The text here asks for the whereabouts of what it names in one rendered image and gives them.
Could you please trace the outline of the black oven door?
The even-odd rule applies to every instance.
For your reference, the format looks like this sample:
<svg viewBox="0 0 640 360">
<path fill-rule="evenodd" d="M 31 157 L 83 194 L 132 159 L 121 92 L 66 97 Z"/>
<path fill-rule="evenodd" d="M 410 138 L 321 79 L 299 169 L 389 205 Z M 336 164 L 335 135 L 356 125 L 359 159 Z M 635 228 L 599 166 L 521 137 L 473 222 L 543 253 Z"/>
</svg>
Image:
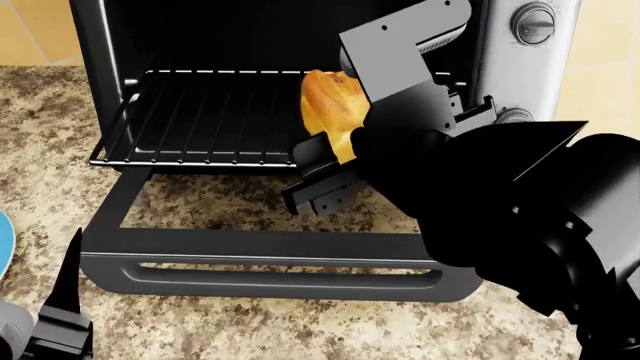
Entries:
<svg viewBox="0 0 640 360">
<path fill-rule="evenodd" d="M 151 175 L 124 170 L 84 230 L 81 268 L 124 294 L 457 302 L 482 281 L 417 234 L 125 228 Z"/>
</svg>

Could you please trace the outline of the silver toaster oven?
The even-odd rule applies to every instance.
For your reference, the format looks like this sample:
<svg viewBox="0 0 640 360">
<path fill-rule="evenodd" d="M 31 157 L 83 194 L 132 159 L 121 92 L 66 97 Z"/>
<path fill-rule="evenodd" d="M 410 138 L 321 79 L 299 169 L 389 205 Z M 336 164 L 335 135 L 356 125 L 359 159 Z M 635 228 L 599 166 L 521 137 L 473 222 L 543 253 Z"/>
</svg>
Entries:
<svg viewBox="0 0 640 360">
<path fill-rule="evenodd" d="M 339 35 L 422 0 L 69 0 L 101 131 L 148 71 L 340 71 Z M 525 46 L 522 5 L 544 2 L 555 33 Z M 479 95 L 497 110 L 555 113 L 581 0 L 488 0 Z"/>
</svg>

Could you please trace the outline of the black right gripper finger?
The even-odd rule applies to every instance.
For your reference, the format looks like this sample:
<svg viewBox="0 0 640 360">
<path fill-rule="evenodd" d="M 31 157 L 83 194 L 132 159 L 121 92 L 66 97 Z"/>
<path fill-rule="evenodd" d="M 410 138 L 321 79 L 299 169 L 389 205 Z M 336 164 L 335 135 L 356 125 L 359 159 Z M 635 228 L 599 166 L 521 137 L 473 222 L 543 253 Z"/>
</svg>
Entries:
<svg viewBox="0 0 640 360">
<path fill-rule="evenodd" d="M 340 164 L 328 135 L 319 133 L 293 148 L 293 157 L 303 177 L 319 177 L 356 169 L 356 163 Z"/>
<path fill-rule="evenodd" d="M 351 203 L 353 196 L 367 183 L 354 170 L 329 175 L 307 176 L 281 192 L 287 210 L 299 215 L 298 206 L 308 203 L 317 216 L 330 215 Z"/>
</svg>

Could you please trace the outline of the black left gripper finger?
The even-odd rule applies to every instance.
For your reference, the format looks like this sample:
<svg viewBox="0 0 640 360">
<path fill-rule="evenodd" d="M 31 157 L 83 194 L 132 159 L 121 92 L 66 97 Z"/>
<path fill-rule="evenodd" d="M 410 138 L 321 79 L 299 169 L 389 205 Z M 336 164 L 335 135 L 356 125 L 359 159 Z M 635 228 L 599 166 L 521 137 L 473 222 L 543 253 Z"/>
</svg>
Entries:
<svg viewBox="0 0 640 360">
<path fill-rule="evenodd" d="M 67 248 L 54 287 L 45 305 L 72 313 L 80 313 L 78 291 L 82 229 L 76 230 Z"/>
</svg>

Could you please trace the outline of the blue plate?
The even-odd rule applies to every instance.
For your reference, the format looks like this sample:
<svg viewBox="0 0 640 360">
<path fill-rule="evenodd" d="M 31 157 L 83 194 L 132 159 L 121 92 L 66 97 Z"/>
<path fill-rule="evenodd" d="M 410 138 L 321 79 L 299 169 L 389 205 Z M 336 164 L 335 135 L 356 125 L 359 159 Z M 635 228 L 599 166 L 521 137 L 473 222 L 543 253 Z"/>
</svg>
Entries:
<svg viewBox="0 0 640 360">
<path fill-rule="evenodd" d="M 0 281 L 8 271 L 16 247 L 16 233 L 10 218 L 0 211 Z"/>
</svg>

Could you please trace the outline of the golden brown bread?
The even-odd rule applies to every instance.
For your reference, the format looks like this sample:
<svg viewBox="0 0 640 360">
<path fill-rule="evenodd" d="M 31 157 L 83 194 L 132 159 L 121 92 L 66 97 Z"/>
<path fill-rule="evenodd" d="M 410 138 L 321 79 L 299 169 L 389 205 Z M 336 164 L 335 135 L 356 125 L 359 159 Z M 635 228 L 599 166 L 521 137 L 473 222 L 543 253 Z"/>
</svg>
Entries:
<svg viewBox="0 0 640 360">
<path fill-rule="evenodd" d="M 340 164 L 356 158 L 350 136 L 370 109 L 358 80 L 343 71 L 310 71 L 301 84 L 300 108 L 306 131 L 326 134 Z"/>
</svg>

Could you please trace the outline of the small silver oven knob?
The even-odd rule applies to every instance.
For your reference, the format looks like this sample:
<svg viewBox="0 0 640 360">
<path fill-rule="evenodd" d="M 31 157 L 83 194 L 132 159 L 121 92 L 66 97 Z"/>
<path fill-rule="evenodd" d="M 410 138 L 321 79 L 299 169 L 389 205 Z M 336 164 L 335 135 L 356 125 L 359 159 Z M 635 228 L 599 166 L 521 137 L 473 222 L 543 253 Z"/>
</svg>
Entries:
<svg viewBox="0 0 640 360">
<path fill-rule="evenodd" d="M 518 122 L 533 122 L 534 118 L 532 114 L 522 108 L 511 108 L 503 110 L 497 117 L 496 124 L 518 123 Z"/>
</svg>

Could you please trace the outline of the large silver oven knob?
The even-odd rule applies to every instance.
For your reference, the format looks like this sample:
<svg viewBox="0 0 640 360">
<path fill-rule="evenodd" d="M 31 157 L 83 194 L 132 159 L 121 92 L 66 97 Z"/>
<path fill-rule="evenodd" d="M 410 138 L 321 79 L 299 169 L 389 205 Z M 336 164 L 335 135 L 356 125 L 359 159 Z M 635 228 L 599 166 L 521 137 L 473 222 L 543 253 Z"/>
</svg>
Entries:
<svg viewBox="0 0 640 360">
<path fill-rule="evenodd" d="M 529 2 L 515 11 L 510 28 L 520 44 L 543 44 L 555 33 L 555 13 L 544 2 Z"/>
</svg>

